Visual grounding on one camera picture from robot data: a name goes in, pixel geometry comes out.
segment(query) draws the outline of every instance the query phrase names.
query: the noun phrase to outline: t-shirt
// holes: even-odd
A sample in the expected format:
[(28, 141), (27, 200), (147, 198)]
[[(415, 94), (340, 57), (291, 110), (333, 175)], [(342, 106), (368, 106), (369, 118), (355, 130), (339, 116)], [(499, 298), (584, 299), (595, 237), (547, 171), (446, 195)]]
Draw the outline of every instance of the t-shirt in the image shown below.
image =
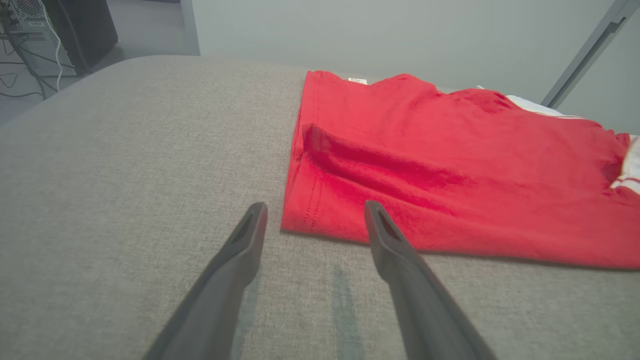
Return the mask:
[(491, 90), (309, 72), (282, 229), (367, 242), (375, 200), (419, 250), (640, 268), (640, 195), (609, 188), (628, 145)]

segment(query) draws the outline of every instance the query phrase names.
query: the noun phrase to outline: stain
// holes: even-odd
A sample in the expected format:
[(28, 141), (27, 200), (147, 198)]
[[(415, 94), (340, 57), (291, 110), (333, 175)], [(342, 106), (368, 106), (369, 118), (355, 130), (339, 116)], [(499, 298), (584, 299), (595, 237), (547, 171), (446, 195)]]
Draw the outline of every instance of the stain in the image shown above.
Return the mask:
[(362, 336), (358, 329), (351, 285), (340, 265), (333, 268), (333, 325), (338, 360), (364, 359)]

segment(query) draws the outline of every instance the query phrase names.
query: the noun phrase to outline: gray couch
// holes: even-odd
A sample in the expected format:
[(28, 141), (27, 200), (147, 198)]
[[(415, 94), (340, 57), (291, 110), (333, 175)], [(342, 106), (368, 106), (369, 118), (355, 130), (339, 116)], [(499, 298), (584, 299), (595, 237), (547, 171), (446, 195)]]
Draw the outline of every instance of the gray couch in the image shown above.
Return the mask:
[[(305, 73), (138, 58), (0, 126), (0, 358), (139, 359), (260, 200), (232, 358), (403, 358), (369, 248), (280, 230)], [(640, 356), (637, 272), (424, 257), (501, 359)]]

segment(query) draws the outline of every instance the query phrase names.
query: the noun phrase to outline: white tag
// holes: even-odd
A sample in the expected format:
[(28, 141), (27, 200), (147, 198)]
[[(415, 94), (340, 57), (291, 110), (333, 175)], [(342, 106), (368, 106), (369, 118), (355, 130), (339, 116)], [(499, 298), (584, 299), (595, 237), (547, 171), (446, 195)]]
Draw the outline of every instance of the white tag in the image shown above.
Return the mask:
[(366, 79), (349, 78), (349, 81), (353, 81), (354, 83), (358, 83), (358, 84), (367, 85)]

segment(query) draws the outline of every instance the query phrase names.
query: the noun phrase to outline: gray wall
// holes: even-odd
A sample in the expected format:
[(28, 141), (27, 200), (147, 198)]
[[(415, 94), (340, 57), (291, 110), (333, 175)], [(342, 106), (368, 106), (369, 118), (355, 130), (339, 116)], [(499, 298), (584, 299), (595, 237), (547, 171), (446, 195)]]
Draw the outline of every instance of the gray wall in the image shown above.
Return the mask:
[(192, 0), (200, 53), (540, 102), (613, 0)]
[(640, 135), (640, 12), (620, 29), (558, 110)]

